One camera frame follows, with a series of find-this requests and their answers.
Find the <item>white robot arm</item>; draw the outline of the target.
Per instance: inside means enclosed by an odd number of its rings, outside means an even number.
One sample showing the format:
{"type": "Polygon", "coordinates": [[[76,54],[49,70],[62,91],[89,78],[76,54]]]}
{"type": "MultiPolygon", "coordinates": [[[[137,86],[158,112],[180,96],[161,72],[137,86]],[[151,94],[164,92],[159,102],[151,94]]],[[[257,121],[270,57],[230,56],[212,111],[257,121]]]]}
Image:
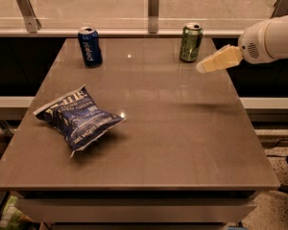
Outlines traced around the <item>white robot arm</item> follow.
{"type": "Polygon", "coordinates": [[[285,58],[288,58],[288,15],[250,26],[239,36],[237,46],[222,47],[196,67],[200,73],[209,73],[235,67],[242,60],[260,64],[285,58]]]}

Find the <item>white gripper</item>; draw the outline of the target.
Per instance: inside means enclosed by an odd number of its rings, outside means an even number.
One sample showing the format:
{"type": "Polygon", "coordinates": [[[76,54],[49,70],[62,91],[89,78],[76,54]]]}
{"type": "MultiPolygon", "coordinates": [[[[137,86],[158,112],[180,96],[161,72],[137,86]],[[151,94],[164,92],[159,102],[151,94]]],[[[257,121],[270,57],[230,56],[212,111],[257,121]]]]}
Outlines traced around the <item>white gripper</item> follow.
{"type": "Polygon", "coordinates": [[[217,70],[237,66],[242,59],[251,64],[272,62],[265,43],[266,30],[270,20],[258,22],[247,28],[238,39],[238,46],[230,44],[223,46],[213,55],[197,63],[200,73],[209,73],[217,70]]]}

